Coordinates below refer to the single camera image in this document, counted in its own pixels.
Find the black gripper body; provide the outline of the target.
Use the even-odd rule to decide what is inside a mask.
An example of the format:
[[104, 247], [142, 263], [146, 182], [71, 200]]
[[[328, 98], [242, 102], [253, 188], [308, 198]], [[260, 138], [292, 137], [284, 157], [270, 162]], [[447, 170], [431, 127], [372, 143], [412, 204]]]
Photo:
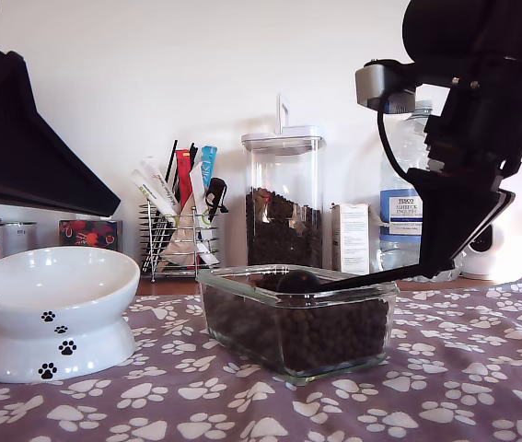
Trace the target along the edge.
[[482, 188], [518, 172], [522, 158], [522, 59], [470, 64], [425, 127], [428, 168]]

